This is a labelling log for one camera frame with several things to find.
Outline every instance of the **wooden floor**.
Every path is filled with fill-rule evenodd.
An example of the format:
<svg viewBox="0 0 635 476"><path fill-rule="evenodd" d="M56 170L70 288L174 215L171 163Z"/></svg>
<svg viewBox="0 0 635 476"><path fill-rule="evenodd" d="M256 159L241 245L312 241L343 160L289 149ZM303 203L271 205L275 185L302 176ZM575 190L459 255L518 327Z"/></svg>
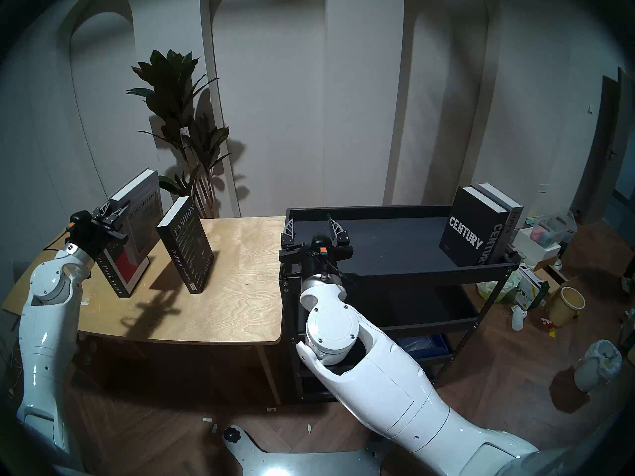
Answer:
<svg viewBox="0 0 635 476"><path fill-rule="evenodd" d="M635 369L627 361L615 380L588 397L572 385L572 367L593 341L617 342L619 315L633 306L633 297L621 295L618 276L632 255L606 225L582 227L563 259L566 275L583 278L582 315L551 338L540 321L544 311L532 312L516 332L508 306L495 305L446 373L440 396L469 421L541 449L589 435L635 387ZM480 306L474 285L466 290ZM336 402L269 411L274 403L254 350L145 344L102 368L118 348L128 347L100 343L102 360L94 355L88 375L76 372L67 389L68 417L92 474L239 475L220 438L229 424L272 452L355 450L369 436ZM283 348L268 351L278 375L288 379L285 354ZM280 388L289 400L290 383ZM218 432L212 433L215 423ZM382 474L428 472L395 447Z"/></svg>

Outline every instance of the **book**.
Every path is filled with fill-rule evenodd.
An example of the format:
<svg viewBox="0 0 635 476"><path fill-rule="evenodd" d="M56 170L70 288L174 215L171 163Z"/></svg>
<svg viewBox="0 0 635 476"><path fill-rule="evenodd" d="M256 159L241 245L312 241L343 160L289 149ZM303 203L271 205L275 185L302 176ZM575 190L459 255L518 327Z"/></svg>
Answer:
<svg viewBox="0 0 635 476"><path fill-rule="evenodd" d="M126 208L117 219L118 232L126 234L123 244L113 239L95 262L115 290L117 297L130 298L148 267L148 254L159 241L156 225L163 216L159 176L146 169L119 189L100 207L100 213Z"/></svg>
<svg viewBox="0 0 635 476"><path fill-rule="evenodd" d="M178 198L157 225L157 232L190 293L201 293L214 254L192 198Z"/></svg>
<svg viewBox="0 0 635 476"><path fill-rule="evenodd" d="M113 239L97 256L95 262L112 289L115 290L117 297L130 298L132 290L150 261L146 257L140 265L131 264L124 247L120 240Z"/></svg>
<svg viewBox="0 0 635 476"><path fill-rule="evenodd" d="M114 211L128 205L122 214L120 232L128 236L124 246L128 260L139 266L152 248L159 242L156 225L163 217L159 175L146 169L109 198Z"/></svg>
<svg viewBox="0 0 635 476"><path fill-rule="evenodd" d="M457 266L485 264L508 214L473 187L459 187L439 247Z"/></svg>
<svg viewBox="0 0 635 476"><path fill-rule="evenodd" d="M503 227L503 233L500 235L499 241L496 243L496 247L494 247L490 253L490 257L487 261L489 264L497 263L500 257L505 253L505 248L514 234L514 230L520 220L520 215L525 207L496 189L492 184L472 184L472 187L509 211L509 216Z"/></svg>

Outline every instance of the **black shelf cart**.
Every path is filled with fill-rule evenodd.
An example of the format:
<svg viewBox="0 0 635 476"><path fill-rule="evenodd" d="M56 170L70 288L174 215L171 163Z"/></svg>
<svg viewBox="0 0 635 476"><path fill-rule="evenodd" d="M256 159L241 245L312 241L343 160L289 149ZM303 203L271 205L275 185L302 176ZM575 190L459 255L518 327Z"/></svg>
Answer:
<svg viewBox="0 0 635 476"><path fill-rule="evenodd" d="M505 257L500 263L458 267L439 247L450 206L362 206L351 208L298 208L286 212L286 228L293 220L295 237L283 243L311 243L315 234L329 235L327 215L348 231L354 248L351 259L340 261L346 303L354 306L390 338L441 334L448 354L423 358L418 363L434 384L448 369L489 311L518 262ZM497 281L490 299L476 310L463 284ZM300 267L280 266L279 285L285 333L298 400L332 398L332 394L300 361L295 345L304 341L308 312L300 305ZM453 349L446 332L465 331ZM357 341L335 366L342 374L364 356ZM441 365L433 374L431 367Z"/></svg>

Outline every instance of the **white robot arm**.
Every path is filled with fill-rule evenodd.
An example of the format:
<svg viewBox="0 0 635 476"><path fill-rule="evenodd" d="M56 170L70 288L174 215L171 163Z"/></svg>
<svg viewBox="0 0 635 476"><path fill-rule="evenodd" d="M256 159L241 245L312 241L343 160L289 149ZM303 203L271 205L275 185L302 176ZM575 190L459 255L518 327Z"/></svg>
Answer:
<svg viewBox="0 0 635 476"><path fill-rule="evenodd" d="M363 425L412 452L440 475L491 476L513 459L538 451L523 439L479 428L458 415L415 360L343 302L346 291L338 282L334 275L327 282L318 275L305 280L300 303L311 311L308 345L299 342L296 349ZM366 356L348 372L334 374L326 366L344 359L358 331Z"/></svg>
<svg viewBox="0 0 635 476"><path fill-rule="evenodd" d="M44 445L56 464L81 470L77 443L64 413L63 385L76 350L81 283L90 277L96 256L109 240L126 240L115 222L125 208L107 214L107 205L70 218L64 249L31 274L29 296L20 319L24 397L17 417Z"/></svg>

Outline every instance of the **black knob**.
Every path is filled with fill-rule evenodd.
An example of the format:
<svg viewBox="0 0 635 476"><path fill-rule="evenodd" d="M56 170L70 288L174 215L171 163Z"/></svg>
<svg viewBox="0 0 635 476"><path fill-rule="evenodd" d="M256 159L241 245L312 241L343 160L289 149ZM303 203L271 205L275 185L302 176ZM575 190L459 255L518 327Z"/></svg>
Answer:
<svg viewBox="0 0 635 476"><path fill-rule="evenodd" d="M240 440L240 432L236 430L233 426L228 426L223 432L223 438L227 442L231 442L235 444L237 441Z"/></svg>

